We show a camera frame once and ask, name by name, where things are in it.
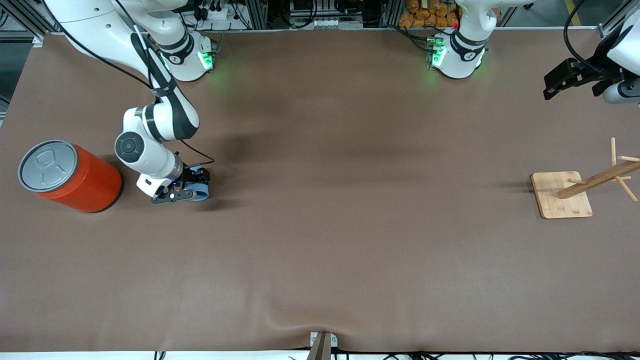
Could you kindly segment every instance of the brown fabric surface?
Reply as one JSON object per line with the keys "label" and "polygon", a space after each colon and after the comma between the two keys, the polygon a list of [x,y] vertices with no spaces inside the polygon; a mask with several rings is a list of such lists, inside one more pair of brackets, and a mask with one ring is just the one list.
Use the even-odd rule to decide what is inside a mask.
{"label": "brown fabric surface", "polygon": [[153,206],[118,165],[121,199],[83,215],[21,188],[20,158],[62,138],[118,164],[122,113],[152,97],[47,37],[0,130],[0,349],[294,348],[326,329],[347,350],[637,350],[640,207],[609,184],[592,218],[543,220],[529,184],[607,168],[611,136],[638,155],[637,105],[588,86],[545,102],[560,31],[490,46],[454,81],[390,31],[229,35],[215,74],[180,84],[213,199]]}

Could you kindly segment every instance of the wooden base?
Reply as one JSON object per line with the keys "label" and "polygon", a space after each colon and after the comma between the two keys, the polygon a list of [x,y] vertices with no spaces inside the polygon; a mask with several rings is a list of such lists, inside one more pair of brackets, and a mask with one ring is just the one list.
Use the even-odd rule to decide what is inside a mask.
{"label": "wooden base", "polygon": [[569,199],[558,198],[560,190],[573,185],[567,181],[569,179],[582,180],[577,171],[537,172],[531,176],[543,218],[586,218],[593,215],[586,192]]}

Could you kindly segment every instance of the wooden dowel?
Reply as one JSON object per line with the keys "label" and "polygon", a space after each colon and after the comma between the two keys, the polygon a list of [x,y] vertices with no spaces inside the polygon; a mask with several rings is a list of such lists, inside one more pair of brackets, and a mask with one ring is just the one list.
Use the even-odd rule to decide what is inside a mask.
{"label": "wooden dowel", "polygon": [[569,199],[572,196],[576,196],[579,193],[583,193],[589,189],[607,183],[610,180],[616,179],[616,176],[627,175],[630,172],[640,169],[640,162],[625,161],[617,164],[614,167],[608,168],[601,173],[591,176],[589,179],[585,179],[586,184],[571,185],[564,190],[560,190],[557,196],[560,199]]}
{"label": "wooden dowel", "polygon": [[611,138],[611,166],[614,167],[616,165],[616,138]]}
{"label": "wooden dowel", "polygon": [[633,161],[634,163],[640,163],[640,158],[632,158],[630,156],[618,156],[619,160]]}
{"label": "wooden dowel", "polygon": [[[622,180],[631,180],[630,176],[623,176],[620,179]],[[574,180],[574,179],[569,179],[566,181],[567,183],[571,183],[571,184],[582,184],[582,185],[586,185],[587,182],[584,180]],[[617,183],[618,180],[617,179],[613,179],[613,180],[609,180],[610,183]]]}
{"label": "wooden dowel", "polygon": [[634,195],[634,193],[631,192],[631,189],[627,186],[627,184],[625,184],[624,181],[622,181],[622,178],[620,176],[616,176],[616,181],[620,184],[620,186],[622,186],[631,200],[633,200],[634,202],[638,202],[638,198]]}

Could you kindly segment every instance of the bread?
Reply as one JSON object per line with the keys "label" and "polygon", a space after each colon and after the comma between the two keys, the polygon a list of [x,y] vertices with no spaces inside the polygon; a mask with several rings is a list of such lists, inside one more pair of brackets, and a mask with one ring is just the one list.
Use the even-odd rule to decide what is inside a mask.
{"label": "bread", "polygon": [[447,27],[447,19],[445,17],[438,16],[436,18],[436,28],[446,28]]}
{"label": "bread", "polygon": [[447,26],[453,28],[455,24],[458,23],[458,14],[449,13],[447,14]]}
{"label": "bread", "polygon": [[436,17],[435,15],[429,16],[428,19],[424,21],[425,26],[436,26]]}
{"label": "bread", "polygon": [[443,6],[443,4],[440,2],[440,0],[429,0],[429,11],[431,13],[435,13],[442,6]]}
{"label": "bread", "polygon": [[413,24],[413,14],[404,13],[400,15],[400,21],[398,21],[398,26],[401,28],[410,28]]}
{"label": "bread", "polygon": [[415,12],[415,14],[413,15],[413,20],[426,20],[429,18],[429,16],[431,16],[431,14],[429,13],[429,10],[426,9],[422,9],[422,10],[418,10]]}
{"label": "bread", "polygon": [[410,13],[415,13],[416,11],[420,10],[420,1],[419,0],[406,0],[406,9],[410,12]]}
{"label": "bread", "polygon": [[493,12],[495,13],[495,16],[497,17],[497,19],[495,20],[496,23],[498,25],[500,25],[500,22],[502,21],[502,14],[500,13],[500,9],[498,8],[493,8]]}
{"label": "bread", "polygon": [[413,28],[424,28],[424,20],[413,17]]}
{"label": "bread", "polygon": [[440,4],[440,7],[435,12],[436,16],[445,16],[447,15],[447,4]]}

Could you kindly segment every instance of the green led light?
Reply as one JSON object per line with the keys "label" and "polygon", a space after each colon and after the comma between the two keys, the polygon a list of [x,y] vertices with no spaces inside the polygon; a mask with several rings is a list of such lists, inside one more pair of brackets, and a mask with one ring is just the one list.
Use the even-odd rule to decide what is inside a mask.
{"label": "green led light", "polygon": [[169,69],[169,64],[166,63],[166,58],[164,57],[163,53],[160,53],[160,59],[162,59],[162,63],[164,64],[164,67],[166,67],[168,72],[171,72],[171,69]]}
{"label": "green led light", "polygon": [[442,46],[434,55],[433,55],[433,65],[440,66],[442,65],[442,60],[444,56],[447,54],[447,47]]}
{"label": "green led light", "polygon": [[211,55],[207,54],[207,53],[201,53],[200,51],[198,52],[198,57],[200,58],[200,62],[202,62],[202,66],[204,66],[205,69],[210,69],[211,68]]}

